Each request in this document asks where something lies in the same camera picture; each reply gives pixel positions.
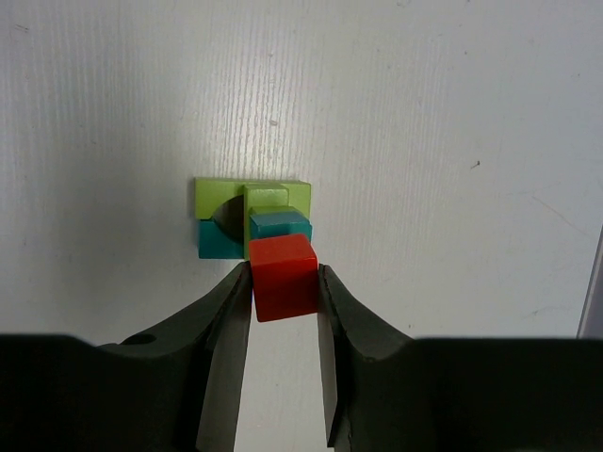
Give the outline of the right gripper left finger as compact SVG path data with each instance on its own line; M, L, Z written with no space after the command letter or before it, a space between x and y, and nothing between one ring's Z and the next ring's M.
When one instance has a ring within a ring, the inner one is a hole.
M237 265L207 295L119 344L1 338L5 451L230 451L251 325Z

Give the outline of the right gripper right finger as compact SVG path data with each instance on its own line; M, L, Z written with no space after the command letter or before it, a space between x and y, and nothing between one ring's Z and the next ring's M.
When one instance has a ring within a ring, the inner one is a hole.
M337 451L598 451L602 344L414 339L318 270L326 440Z

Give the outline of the teal arch block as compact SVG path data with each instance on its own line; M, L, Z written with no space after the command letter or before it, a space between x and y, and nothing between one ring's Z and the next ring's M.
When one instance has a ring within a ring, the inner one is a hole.
M243 259L243 245L228 236L213 219L198 221L200 259Z

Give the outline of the red cube front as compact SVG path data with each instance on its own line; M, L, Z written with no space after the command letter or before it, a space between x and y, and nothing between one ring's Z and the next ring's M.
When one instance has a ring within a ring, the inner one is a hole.
M318 258L304 234L249 242L257 320L270 322L318 311Z

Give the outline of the teal cube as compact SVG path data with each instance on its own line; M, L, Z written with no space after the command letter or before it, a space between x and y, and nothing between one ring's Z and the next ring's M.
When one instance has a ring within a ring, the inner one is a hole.
M292 206L258 206L250 210L250 239L303 234L311 241L313 227L309 218Z

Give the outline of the green arch block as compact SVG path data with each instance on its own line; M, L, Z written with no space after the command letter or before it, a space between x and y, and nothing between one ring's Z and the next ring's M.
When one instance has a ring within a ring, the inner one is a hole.
M295 180L245 180L196 177L194 179L194 217L209 219L225 202L243 194L245 185L276 184L289 191L289 204L310 217L312 186Z

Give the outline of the green cube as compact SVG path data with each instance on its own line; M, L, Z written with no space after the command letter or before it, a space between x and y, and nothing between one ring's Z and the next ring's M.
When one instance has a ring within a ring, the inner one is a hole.
M288 206L288 188L279 184L246 184L243 188L247 209Z

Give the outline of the green rectangular block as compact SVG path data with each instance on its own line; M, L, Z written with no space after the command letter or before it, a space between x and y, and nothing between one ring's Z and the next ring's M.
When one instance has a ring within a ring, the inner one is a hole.
M249 242L251 238L251 197L252 197L252 187L250 185L243 186L243 198L244 198L244 225L243 225L243 252L244 259L249 259Z

